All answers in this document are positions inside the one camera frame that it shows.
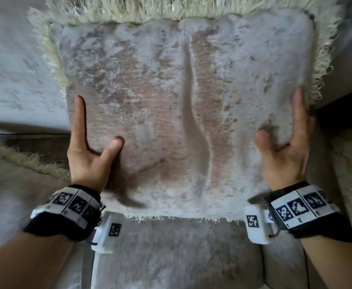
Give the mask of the person's left forearm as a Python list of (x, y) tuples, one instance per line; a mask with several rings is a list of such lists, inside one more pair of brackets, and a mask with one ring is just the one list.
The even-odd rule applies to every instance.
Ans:
[(0, 289), (48, 289), (74, 242), (21, 232), (0, 247)]

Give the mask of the person's left hand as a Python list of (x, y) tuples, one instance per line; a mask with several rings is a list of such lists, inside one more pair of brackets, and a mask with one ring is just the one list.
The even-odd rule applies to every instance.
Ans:
[(91, 188), (99, 194), (105, 189), (111, 173), (110, 166), (103, 166), (100, 155), (90, 151), (87, 144), (86, 109), (81, 96), (74, 100), (70, 123), (71, 138), (67, 152), (71, 184)]

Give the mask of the black wristband with marker tiles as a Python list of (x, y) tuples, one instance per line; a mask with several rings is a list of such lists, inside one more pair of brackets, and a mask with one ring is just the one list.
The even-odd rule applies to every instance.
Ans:
[(262, 197), (278, 231), (296, 239), (322, 236), (352, 243), (352, 226), (322, 189), (306, 181)]
[(83, 185), (69, 185), (54, 192), (36, 207), (23, 232), (38, 237), (64, 235), (75, 243), (89, 239), (101, 224), (105, 205), (95, 190)]

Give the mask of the person's right forearm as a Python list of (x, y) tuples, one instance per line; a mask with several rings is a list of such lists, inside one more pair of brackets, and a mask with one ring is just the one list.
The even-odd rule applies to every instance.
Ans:
[(328, 289), (352, 289), (352, 226), (303, 232), (298, 237)]

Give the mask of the beige fringed cushion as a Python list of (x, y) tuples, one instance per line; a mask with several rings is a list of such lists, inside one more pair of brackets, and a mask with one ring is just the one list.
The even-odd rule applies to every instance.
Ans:
[(0, 247), (28, 224), (34, 208), (69, 181), (67, 168), (0, 141)]

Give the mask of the person's right hand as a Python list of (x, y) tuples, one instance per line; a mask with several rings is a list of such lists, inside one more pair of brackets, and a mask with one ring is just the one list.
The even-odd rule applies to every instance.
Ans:
[(293, 135), (290, 142), (281, 147), (281, 167), (262, 166), (265, 184), (271, 191), (306, 181), (306, 168), (315, 118), (308, 114), (302, 88), (298, 88), (293, 95), (293, 110)]

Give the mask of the grey velvet fringed cushion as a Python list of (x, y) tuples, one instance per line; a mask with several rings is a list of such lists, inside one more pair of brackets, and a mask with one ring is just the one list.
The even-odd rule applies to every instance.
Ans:
[(28, 19), (87, 142), (124, 146), (101, 201), (136, 220), (244, 221), (267, 191), (255, 133), (292, 136), (291, 97), (321, 97), (338, 0), (46, 0)]

